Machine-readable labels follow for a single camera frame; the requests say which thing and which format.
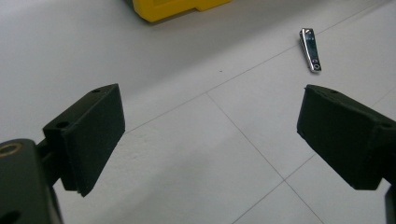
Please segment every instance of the white tile floor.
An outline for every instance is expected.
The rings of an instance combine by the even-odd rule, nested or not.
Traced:
[[[127,134],[65,223],[386,223],[296,133],[306,84],[396,119],[394,0],[233,0],[148,24],[122,0],[0,1],[0,141],[120,83]],[[323,66],[306,68],[312,27]]]

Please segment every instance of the floor tile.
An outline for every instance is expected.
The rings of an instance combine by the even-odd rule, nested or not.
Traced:
[[[388,26],[396,22],[384,19],[393,10],[389,5],[394,6],[379,4],[363,12],[364,17],[359,14],[346,25],[317,35],[323,66],[320,75],[309,73],[302,50],[295,47],[209,92],[283,177],[314,154],[296,133],[307,84],[338,90],[368,106],[394,88],[396,64],[389,56],[396,58],[396,47],[366,44],[377,35],[386,43],[396,38],[393,30],[378,33],[375,27],[377,22],[387,22]],[[382,67],[381,72],[373,64]]]
[[[281,182],[204,95],[124,135],[86,198],[57,192],[65,223],[232,223]]]
[[[284,182],[235,222],[235,224],[254,223],[313,224],[322,222]]]
[[[287,182],[324,223],[386,223],[385,180],[375,191],[354,190],[316,155]]]
[[[132,130],[375,0],[233,0],[148,24],[125,1],[1,2],[0,141],[28,137],[85,92],[120,83]]]

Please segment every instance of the yellow container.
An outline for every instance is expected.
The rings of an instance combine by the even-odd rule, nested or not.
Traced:
[[[176,15],[193,8],[204,11],[216,7],[231,0],[132,0],[134,11],[147,21]]]

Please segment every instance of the tile grout line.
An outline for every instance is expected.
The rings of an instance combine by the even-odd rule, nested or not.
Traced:
[[[387,97],[391,92],[393,92],[394,90],[396,90],[396,86],[393,87],[390,91],[388,91],[387,93],[385,93],[384,96],[382,96],[381,98],[379,98],[378,101],[376,101],[375,103],[372,104],[371,107],[375,107],[379,102],[381,102],[385,97]]]
[[[130,133],[130,132],[132,132],[132,131],[134,131],[134,130],[136,130],[136,129],[138,129],[138,128],[140,128],[140,127],[142,127],[142,126],[144,126],[144,125],[146,125],[146,124],[148,124],[148,123],[150,123],[150,122],[152,122],[152,121],[154,121],[155,119],[157,119],[157,118],[159,118],[159,117],[162,117],[162,116],[165,115],[165,114],[168,114],[168,113],[170,113],[170,112],[176,110],[177,108],[179,108],[179,107],[181,107],[181,106],[183,106],[183,105],[185,105],[185,104],[187,104],[187,103],[189,103],[189,102],[195,100],[196,98],[199,98],[199,97],[201,97],[201,96],[203,96],[203,95],[205,95],[205,94],[206,94],[206,92],[203,92],[203,93],[201,93],[201,94],[198,94],[198,95],[192,97],[190,100],[187,100],[187,101],[181,103],[180,105],[176,105],[175,107],[173,107],[173,108],[171,108],[171,109],[169,109],[169,110],[166,110],[165,112],[161,113],[160,115],[156,116],[155,118],[149,119],[148,121],[146,121],[146,122],[144,122],[144,123],[142,123],[142,124],[139,124],[138,126],[132,128],[131,130],[126,131],[126,132],[124,133],[124,135],[126,135],[126,134],[128,134],[128,133]]]
[[[367,7],[367,8],[365,8],[365,9],[363,9],[363,10],[361,10],[361,11],[359,11],[359,12],[357,12],[357,13],[355,13],[355,14],[353,14],[353,15],[347,17],[347,18],[345,18],[344,20],[337,22],[336,24],[334,24],[334,25],[332,25],[332,26],[330,26],[330,27],[324,29],[323,31],[319,32],[318,35],[320,35],[320,34],[326,32],[326,31],[332,29],[334,26],[340,24],[341,22],[344,22],[344,21],[346,21],[346,20],[348,20],[348,19],[350,19],[350,18],[352,18],[352,17],[354,17],[354,16],[356,16],[356,15],[362,13],[363,11],[365,11],[365,10],[367,10],[368,8],[373,7],[373,6],[377,5],[377,4],[378,4],[378,3],[374,3],[374,4],[370,5],[369,7]],[[219,85],[216,85],[215,87],[210,88],[208,91],[204,91],[204,92],[202,92],[202,93],[200,93],[200,94],[198,94],[198,95],[196,95],[196,96],[190,98],[190,100],[187,100],[187,101],[185,101],[184,103],[181,103],[180,105],[176,105],[175,107],[173,107],[173,108],[171,108],[171,109],[169,109],[169,110],[167,110],[167,111],[161,113],[160,115],[156,116],[155,118],[150,119],[150,120],[148,120],[148,121],[146,121],[146,122],[144,122],[144,123],[142,123],[142,124],[140,124],[140,125],[138,125],[138,126],[132,128],[132,129],[129,130],[129,131],[126,131],[126,132],[124,133],[124,135],[126,135],[126,134],[128,134],[128,133],[130,133],[130,132],[132,132],[132,131],[134,131],[134,130],[136,130],[136,129],[138,129],[138,128],[140,128],[140,127],[142,127],[142,126],[144,126],[144,125],[146,125],[146,124],[148,124],[148,123],[150,123],[150,122],[152,122],[153,120],[155,120],[155,119],[157,119],[157,118],[159,118],[159,117],[161,117],[161,116],[163,116],[163,115],[165,115],[165,114],[167,114],[167,113],[169,113],[169,112],[171,112],[171,111],[173,111],[173,110],[179,108],[180,106],[182,106],[182,105],[184,105],[184,104],[186,104],[186,103],[188,103],[188,102],[190,102],[190,101],[192,101],[192,100],[194,100],[194,99],[196,99],[196,98],[198,98],[198,97],[200,97],[200,96],[202,96],[202,95],[204,95],[204,94],[208,94],[210,91],[213,91],[215,88],[217,88],[217,87],[219,87],[219,86],[221,86],[221,85],[223,85],[223,84],[225,84],[225,83],[228,83],[228,82],[230,82],[231,80],[236,79],[237,77],[240,77],[240,76],[244,75],[245,73],[247,73],[247,72],[249,72],[249,71],[255,69],[256,67],[258,67],[258,66],[260,66],[260,65],[263,65],[263,64],[265,64],[265,63],[268,63],[269,61],[271,61],[271,60],[273,60],[274,58],[280,56],[281,54],[286,53],[287,51],[289,51],[289,50],[291,50],[291,49],[294,49],[294,48],[296,48],[296,47],[298,47],[298,46],[299,46],[298,44],[295,44],[295,45],[291,46],[290,48],[285,49],[285,50],[281,51],[280,53],[278,53],[278,54],[272,56],[271,58],[266,59],[266,60],[264,60],[263,62],[258,63],[258,64],[256,64],[256,65],[253,65],[252,67],[250,67],[249,69],[247,69],[247,70],[241,72],[240,74],[236,75],[235,77],[232,77],[232,78],[230,78],[230,79],[228,79],[228,80],[226,80],[226,81],[224,81],[224,82],[221,82]]]
[[[298,170],[300,170],[304,165],[306,165],[312,158],[314,158],[316,155],[318,155],[318,153],[314,153],[314,155],[312,155],[308,160],[306,160],[301,166],[297,167],[297,169],[295,169],[290,175],[288,175],[285,180],[287,180],[289,177],[291,177],[292,175],[294,175]]]
[[[256,151],[258,151],[260,153],[260,155],[262,155],[262,158],[265,159],[268,164],[270,164],[270,166],[275,170],[275,172],[283,179],[285,180],[285,178],[283,178],[283,176],[277,171],[277,169],[273,166],[273,164],[271,164],[271,162],[269,162],[265,156],[259,151],[259,149],[250,141],[250,139],[242,132],[242,130],[233,122],[233,120],[225,113],[225,111],[218,105],[218,103],[208,94],[206,93],[207,97],[209,97],[209,99],[218,107],[218,109],[221,111],[221,113],[223,115],[225,115],[227,117],[227,119],[233,124],[233,126],[245,137],[245,139],[256,149]]]
[[[240,217],[238,217],[234,222],[232,222],[232,224],[235,224],[239,219],[241,219],[244,215],[246,215],[251,209],[253,209],[257,204],[259,204],[260,202],[262,202],[262,200],[264,200],[268,195],[270,195],[274,190],[276,190],[281,184],[286,183],[285,180],[283,180],[282,182],[280,182],[278,185],[276,185],[276,187],[274,187],[273,189],[271,189],[271,191],[269,191],[267,194],[264,195],[264,197],[262,197],[261,199],[259,199],[256,203],[254,203],[251,207],[249,207],[249,209],[244,212]]]
[[[293,190],[293,192],[300,198],[300,200],[311,210],[311,212],[319,219],[319,221],[324,224],[323,220],[312,210],[312,208],[304,201],[304,199],[296,192],[296,190],[285,180],[285,183]]]

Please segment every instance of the black mechanical arm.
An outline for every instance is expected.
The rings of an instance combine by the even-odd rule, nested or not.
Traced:
[[[382,178],[396,183],[396,122],[341,92],[306,86],[297,133],[353,189],[375,190]],[[386,195],[388,223],[393,192]]]
[[[43,128],[35,144],[15,139],[0,144],[0,224],[62,224],[53,190],[86,196],[125,132],[118,84],[88,92]]]

